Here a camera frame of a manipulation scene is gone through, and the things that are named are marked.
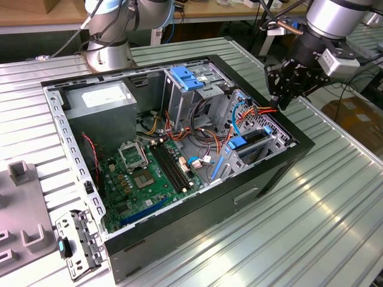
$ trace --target wooden workbench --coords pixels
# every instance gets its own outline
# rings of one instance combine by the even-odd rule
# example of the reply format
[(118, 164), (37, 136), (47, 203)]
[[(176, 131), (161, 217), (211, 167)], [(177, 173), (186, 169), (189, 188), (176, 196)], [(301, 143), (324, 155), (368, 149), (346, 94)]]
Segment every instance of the wooden workbench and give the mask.
[[(289, 4), (283, 4), (282, 9), (295, 1), (291, 0)], [(291, 13), (302, 15), (305, 11), (306, 7), (301, 5)], [(184, 22), (253, 20), (256, 18), (256, 12), (256, 8), (249, 8), (243, 4), (224, 7), (214, 0), (209, 0), (208, 2), (189, 1), (185, 4)], [(0, 34), (77, 30), (86, 17), (87, 13), (83, 0), (61, 0), (46, 15), (0, 7)], [(175, 22), (179, 23), (182, 17), (180, 13), (175, 13), (174, 18)]]

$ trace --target red cable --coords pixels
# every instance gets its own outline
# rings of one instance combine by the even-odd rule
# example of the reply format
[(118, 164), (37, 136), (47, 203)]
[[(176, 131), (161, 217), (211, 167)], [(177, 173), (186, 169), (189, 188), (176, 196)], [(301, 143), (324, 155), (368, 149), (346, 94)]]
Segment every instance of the red cable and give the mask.
[(84, 135), (84, 134), (82, 134), (82, 135), (90, 143), (90, 146), (92, 147), (92, 150), (93, 150), (93, 155), (95, 156), (96, 181), (97, 181), (97, 184), (98, 184), (98, 159), (97, 159), (97, 153), (96, 153), (95, 145), (93, 144), (92, 140), (90, 138), (88, 138), (87, 135)]

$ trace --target cardboard box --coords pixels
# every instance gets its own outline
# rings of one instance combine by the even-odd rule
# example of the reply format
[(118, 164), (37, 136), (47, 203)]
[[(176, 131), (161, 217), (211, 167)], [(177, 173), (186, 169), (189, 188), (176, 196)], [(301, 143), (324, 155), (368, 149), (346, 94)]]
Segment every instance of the cardboard box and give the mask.
[(0, 0), (0, 6), (48, 14), (60, 0)]
[[(338, 100), (334, 100), (322, 112), (334, 119), (337, 107)], [(365, 101), (359, 97), (342, 99), (336, 122), (375, 155), (383, 155), (383, 117)]]

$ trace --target slotted metal table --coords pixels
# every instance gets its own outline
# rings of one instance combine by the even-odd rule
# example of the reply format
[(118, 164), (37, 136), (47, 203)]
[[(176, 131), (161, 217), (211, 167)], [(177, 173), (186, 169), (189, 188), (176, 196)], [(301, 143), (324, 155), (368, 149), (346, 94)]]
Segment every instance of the slotted metal table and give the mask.
[[(262, 64), (234, 41), (133, 49), (139, 65), (207, 54), (269, 96)], [(39, 82), (87, 73), (78, 56), (0, 65), (0, 170), (20, 159), (37, 165), (53, 225), (83, 204)], [(119, 286), (369, 286), (383, 268), (383, 163), (304, 99), (284, 114), (315, 142), (312, 151), (272, 192)], [(113, 284), (107, 262), (76, 283)], [(0, 285), (72, 282), (56, 251)]]

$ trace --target motherboard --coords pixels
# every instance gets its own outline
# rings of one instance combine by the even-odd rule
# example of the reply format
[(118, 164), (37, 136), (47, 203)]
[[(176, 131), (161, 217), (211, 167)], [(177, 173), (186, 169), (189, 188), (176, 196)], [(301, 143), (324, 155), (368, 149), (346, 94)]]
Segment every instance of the motherboard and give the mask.
[[(183, 169), (183, 157), (172, 140), (143, 146), (142, 154), (134, 147), (120, 151), (100, 161), (107, 209), (104, 223), (109, 232), (203, 188), (192, 170)], [(147, 164), (128, 171), (127, 165), (142, 161)]]

